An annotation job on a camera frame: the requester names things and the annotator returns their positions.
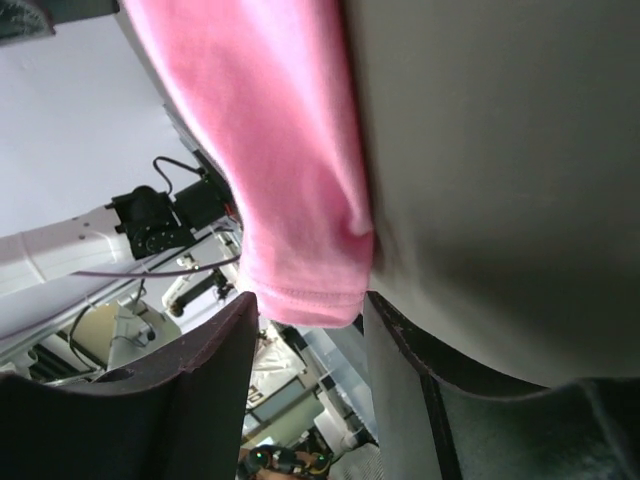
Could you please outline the pink t shirt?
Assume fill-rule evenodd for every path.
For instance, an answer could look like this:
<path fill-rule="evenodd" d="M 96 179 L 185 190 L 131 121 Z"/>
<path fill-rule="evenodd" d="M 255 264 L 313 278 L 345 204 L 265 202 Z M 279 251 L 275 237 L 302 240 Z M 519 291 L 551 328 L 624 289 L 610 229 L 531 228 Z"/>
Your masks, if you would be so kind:
<path fill-rule="evenodd" d="M 358 116 L 335 1 L 129 1 L 179 115 L 243 223 L 238 284 L 284 324 L 342 328 L 373 263 Z"/>

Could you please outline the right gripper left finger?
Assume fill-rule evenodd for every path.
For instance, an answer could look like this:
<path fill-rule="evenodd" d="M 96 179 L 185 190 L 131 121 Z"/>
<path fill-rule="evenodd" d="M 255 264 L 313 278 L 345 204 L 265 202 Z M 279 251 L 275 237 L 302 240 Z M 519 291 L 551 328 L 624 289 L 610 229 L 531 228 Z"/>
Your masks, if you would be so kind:
<path fill-rule="evenodd" d="M 232 479 L 257 331 L 243 293 L 91 383 L 1 376 L 4 479 Z"/>

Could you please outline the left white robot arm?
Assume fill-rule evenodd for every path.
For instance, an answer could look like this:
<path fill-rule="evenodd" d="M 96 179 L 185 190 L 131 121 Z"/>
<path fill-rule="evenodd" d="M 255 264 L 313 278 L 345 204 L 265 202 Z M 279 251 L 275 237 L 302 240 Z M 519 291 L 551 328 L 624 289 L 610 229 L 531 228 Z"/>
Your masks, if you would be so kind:
<path fill-rule="evenodd" d="M 83 215 L 5 236 L 1 295 L 191 246 L 197 232 L 227 217 L 233 205 L 228 189 L 206 180 L 173 196 L 140 186 Z"/>

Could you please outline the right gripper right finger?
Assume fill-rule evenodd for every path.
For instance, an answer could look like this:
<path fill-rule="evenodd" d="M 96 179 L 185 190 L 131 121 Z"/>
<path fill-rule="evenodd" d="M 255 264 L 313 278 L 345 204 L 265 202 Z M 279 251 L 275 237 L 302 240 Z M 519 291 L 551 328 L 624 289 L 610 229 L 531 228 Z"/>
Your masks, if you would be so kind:
<path fill-rule="evenodd" d="M 364 340 L 390 479 L 635 479 L 639 382 L 546 388 L 499 373 L 367 294 Z"/>

